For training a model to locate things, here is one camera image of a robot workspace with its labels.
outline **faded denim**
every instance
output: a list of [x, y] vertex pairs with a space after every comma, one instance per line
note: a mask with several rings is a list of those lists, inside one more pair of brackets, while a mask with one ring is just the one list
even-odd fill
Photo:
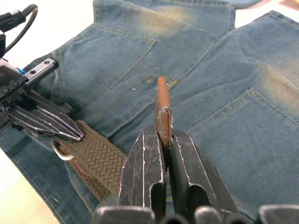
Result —
[[[46, 57], [60, 67], [37, 91], [128, 154], [153, 124], [167, 76], [174, 128], [218, 167], [239, 210], [299, 203], [299, 24], [269, 12], [234, 29], [235, 10], [204, 0], [95, 0], [94, 23]], [[42, 140], [10, 129], [1, 148], [61, 223], [88, 223], [99, 205]], [[171, 211], [168, 188], [167, 209]]]

